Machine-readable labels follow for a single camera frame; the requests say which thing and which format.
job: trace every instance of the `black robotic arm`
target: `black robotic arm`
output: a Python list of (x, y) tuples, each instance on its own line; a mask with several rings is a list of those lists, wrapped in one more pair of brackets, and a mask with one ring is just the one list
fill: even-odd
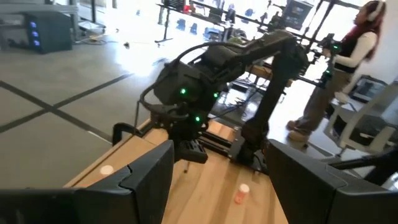
[[(189, 63), (180, 59), (192, 50), (209, 46)], [(157, 81), (146, 89), (140, 102), (151, 113), (155, 128), (166, 129), (175, 144), (175, 159), (205, 162), (204, 150), (196, 142), (208, 128), (208, 115), (228, 82), (240, 77), (246, 68), (258, 60), (274, 56), (271, 80), (256, 116), (244, 125), (242, 136), (251, 150), (260, 149), (268, 130), (268, 119), (287, 82), (298, 78), (308, 63), (307, 55), (295, 39), (278, 30), (254, 40), (246, 46), (229, 43), (206, 43), (186, 50), (165, 65)], [(154, 90), (162, 105), (144, 100)]]

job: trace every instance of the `wooden tabletop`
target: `wooden tabletop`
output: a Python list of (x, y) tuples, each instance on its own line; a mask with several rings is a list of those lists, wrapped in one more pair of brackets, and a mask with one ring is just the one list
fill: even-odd
[[(234, 139), (234, 130), (217, 122), (210, 124), (209, 132)], [(167, 133), (161, 129), (151, 130), (143, 139), (132, 137), (109, 150), (66, 187), (89, 186), (104, 178), (101, 167), (111, 165), (118, 170), (166, 139)], [(185, 161), (174, 165), (163, 224), (287, 223), (268, 176), (232, 164), (212, 151), (207, 153), (206, 164), (190, 163), (186, 174)], [(250, 193), (238, 205), (233, 199), (241, 184), (247, 184)]]

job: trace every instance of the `khaki pants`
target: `khaki pants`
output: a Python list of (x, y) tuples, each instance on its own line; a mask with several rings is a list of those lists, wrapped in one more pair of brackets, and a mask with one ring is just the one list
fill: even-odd
[(325, 111), (335, 97), (351, 81), (352, 74), (335, 70), (333, 77), (324, 89), (316, 87), (305, 106), (303, 116), (296, 120), (295, 130), (310, 135), (325, 117)]

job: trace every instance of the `headphones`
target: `headphones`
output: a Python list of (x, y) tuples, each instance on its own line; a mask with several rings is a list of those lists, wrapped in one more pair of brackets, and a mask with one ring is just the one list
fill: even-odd
[(381, 10), (383, 9), (383, 5), (384, 1), (379, 0), (376, 10), (368, 15), (369, 22), (373, 22), (378, 17), (378, 15), (381, 13)]

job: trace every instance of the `white shirt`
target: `white shirt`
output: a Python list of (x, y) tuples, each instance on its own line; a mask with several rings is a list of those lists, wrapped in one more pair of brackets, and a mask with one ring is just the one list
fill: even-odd
[(335, 58), (335, 62), (350, 68), (355, 68), (359, 65), (359, 63), (361, 63), (363, 59), (365, 59), (367, 54), (376, 46), (376, 43), (377, 43), (377, 34), (373, 32), (364, 33), (361, 37), (358, 38), (358, 41), (351, 56), (344, 57), (337, 55)]

